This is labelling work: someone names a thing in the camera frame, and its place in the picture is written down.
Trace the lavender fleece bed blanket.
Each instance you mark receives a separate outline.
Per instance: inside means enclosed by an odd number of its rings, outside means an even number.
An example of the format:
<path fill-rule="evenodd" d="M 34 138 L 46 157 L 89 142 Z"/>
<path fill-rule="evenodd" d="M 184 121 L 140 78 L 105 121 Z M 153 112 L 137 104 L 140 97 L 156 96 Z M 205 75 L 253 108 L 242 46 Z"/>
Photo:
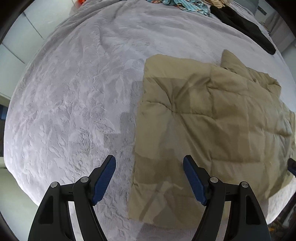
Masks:
<path fill-rule="evenodd" d="M 46 39 L 16 86 L 4 129 L 6 167 L 40 204 L 53 181 L 72 183 L 114 155 L 116 171 L 95 206 L 107 239 L 190 240 L 193 229 L 127 217 L 144 63 L 163 54 L 219 64 L 225 49 L 275 78 L 295 110 L 295 81 L 281 54 L 267 54 L 218 19 L 147 1 L 86 1 Z"/>

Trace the grey pillow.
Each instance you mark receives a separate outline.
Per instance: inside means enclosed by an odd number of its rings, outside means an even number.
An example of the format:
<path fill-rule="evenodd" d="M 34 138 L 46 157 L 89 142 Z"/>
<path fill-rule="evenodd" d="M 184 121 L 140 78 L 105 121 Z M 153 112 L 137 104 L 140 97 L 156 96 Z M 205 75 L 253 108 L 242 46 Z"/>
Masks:
<path fill-rule="evenodd" d="M 256 13 L 256 10 L 259 4 L 259 0 L 234 0 L 234 2 L 248 9 L 254 15 Z"/>

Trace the beige striped knit garment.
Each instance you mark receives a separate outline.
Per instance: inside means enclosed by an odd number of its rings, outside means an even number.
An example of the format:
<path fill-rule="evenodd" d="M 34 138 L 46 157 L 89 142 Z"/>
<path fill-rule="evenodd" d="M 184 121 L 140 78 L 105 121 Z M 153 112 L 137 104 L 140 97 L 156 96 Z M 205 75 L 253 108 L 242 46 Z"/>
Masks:
<path fill-rule="evenodd" d="M 203 2 L 220 9 L 224 6 L 230 6 L 232 0 L 203 0 Z"/>

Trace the blue cartoon print pajamas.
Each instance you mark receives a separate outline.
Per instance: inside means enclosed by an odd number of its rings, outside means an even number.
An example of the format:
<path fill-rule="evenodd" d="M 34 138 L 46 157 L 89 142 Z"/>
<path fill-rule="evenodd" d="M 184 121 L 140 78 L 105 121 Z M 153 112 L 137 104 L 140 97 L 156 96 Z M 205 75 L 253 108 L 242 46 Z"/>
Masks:
<path fill-rule="evenodd" d="M 147 0 L 153 4 L 164 4 L 166 6 L 175 6 L 182 11 L 192 11 L 200 13 L 205 16 L 210 16 L 208 6 L 203 1 L 192 1 L 192 0 Z"/>

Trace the tan puffer jacket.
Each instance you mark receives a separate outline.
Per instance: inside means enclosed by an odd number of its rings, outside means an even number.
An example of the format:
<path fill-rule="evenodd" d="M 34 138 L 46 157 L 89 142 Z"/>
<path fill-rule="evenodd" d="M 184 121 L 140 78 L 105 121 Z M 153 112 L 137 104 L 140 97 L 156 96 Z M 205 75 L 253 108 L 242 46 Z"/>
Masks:
<path fill-rule="evenodd" d="M 199 224 L 204 208 L 185 176 L 186 155 L 223 182 L 248 182 L 260 202 L 291 182 L 295 114 L 268 74 L 228 50 L 220 66 L 157 54 L 145 62 L 142 89 L 130 218 L 166 228 Z"/>

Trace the white wardrobe doors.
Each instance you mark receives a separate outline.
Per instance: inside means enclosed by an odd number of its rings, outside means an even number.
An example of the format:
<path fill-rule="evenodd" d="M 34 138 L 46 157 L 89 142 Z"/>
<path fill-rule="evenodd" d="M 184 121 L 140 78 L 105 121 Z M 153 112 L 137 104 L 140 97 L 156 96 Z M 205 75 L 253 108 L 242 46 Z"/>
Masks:
<path fill-rule="evenodd" d="M 22 73 L 53 30 L 76 12 L 75 1 L 34 1 L 1 43 L 1 96 L 11 99 Z"/>

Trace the black garment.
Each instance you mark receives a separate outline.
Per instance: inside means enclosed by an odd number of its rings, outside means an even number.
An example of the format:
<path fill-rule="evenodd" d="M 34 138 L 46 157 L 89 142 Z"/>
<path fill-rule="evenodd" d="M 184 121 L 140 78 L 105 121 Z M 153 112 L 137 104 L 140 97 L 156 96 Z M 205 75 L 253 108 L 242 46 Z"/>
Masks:
<path fill-rule="evenodd" d="M 274 55 L 276 49 L 272 42 L 261 32 L 258 25 L 243 18 L 235 10 L 229 6 L 217 8 L 216 6 L 210 7 L 210 12 L 216 16 L 222 23 L 235 28 L 244 35 L 248 36 L 256 42 L 268 54 Z"/>

